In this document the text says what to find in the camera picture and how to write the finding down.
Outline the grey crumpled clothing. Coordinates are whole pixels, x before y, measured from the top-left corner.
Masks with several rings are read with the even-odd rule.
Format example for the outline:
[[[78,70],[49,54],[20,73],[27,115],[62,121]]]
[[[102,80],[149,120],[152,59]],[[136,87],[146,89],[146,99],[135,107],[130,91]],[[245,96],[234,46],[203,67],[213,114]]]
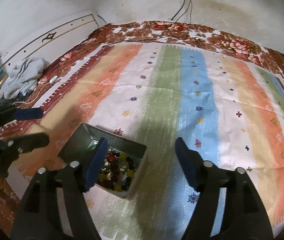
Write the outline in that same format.
[[[0,88],[0,100],[15,99],[19,94],[34,90],[47,65],[45,59],[35,57],[17,63]]]

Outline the white headboard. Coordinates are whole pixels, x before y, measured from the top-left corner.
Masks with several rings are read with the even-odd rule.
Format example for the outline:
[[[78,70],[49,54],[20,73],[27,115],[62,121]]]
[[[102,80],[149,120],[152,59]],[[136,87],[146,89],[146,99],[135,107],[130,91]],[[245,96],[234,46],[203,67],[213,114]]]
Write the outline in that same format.
[[[52,63],[103,25],[97,14],[88,11],[60,19],[31,33],[3,53],[0,68],[8,71],[29,57],[43,58]]]

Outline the metal tin box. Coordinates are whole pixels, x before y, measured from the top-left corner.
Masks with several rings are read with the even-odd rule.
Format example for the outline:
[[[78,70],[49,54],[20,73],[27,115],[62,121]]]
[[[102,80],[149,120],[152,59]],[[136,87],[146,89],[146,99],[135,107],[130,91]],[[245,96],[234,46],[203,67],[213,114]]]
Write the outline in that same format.
[[[89,150],[91,141],[98,144]],[[97,185],[119,198],[127,198],[137,184],[147,147],[119,135],[82,123],[60,150],[66,164],[87,161],[86,188]]]

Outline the green jade bangle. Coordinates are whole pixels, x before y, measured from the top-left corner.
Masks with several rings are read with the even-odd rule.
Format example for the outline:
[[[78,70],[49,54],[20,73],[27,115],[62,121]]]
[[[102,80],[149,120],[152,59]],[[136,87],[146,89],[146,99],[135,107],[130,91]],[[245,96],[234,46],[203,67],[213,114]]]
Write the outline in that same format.
[[[88,146],[88,149],[89,149],[89,150],[94,150],[94,149],[96,148],[97,144],[98,144],[97,141],[95,141],[95,140],[94,140],[94,141],[91,141],[90,144],[89,144],[89,146]]]

